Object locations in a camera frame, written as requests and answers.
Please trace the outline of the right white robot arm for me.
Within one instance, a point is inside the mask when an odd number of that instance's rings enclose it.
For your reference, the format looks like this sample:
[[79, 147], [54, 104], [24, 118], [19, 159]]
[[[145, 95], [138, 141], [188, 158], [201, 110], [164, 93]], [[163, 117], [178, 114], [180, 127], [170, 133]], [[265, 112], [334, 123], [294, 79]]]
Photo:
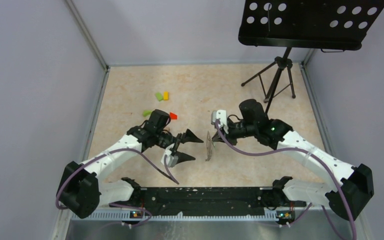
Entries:
[[232, 146], [238, 139], [254, 137], [272, 153], [285, 153], [323, 180], [306, 182], [293, 177], [274, 181], [273, 200], [279, 206], [303, 201], [330, 209], [344, 220], [356, 220], [374, 196], [373, 172], [365, 164], [354, 166], [339, 160], [302, 137], [280, 119], [270, 119], [261, 103], [247, 99], [239, 104], [242, 117], [233, 122], [226, 110], [215, 110], [211, 123], [218, 131], [213, 142]]

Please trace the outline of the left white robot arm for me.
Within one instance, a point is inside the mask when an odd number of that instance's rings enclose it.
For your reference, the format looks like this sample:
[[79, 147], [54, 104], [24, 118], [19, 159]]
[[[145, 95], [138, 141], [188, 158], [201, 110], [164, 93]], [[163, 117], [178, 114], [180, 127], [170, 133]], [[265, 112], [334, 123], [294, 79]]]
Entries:
[[124, 202], [134, 207], [140, 202], [140, 193], [134, 189], [133, 182], [127, 179], [105, 182], [105, 179], [126, 161], [136, 156], [142, 157], [160, 174], [175, 181], [172, 174], [159, 169], [144, 152], [152, 147], [164, 150], [162, 163], [167, 168], [177, 164], [194, 161], [195, 157], [180, 152], [181, 144], [203, 143], [190, 129], [174, 136], [166, 127], [171, 122], [167, 112], [153, 110], [149, 118], [140, 125], [131, 127], [121, 139], [93, 158], [80, 163], [68, 163], [57, 189], [55, 206], [59, 210], [70, 210], [84, 219], [97, 207]]

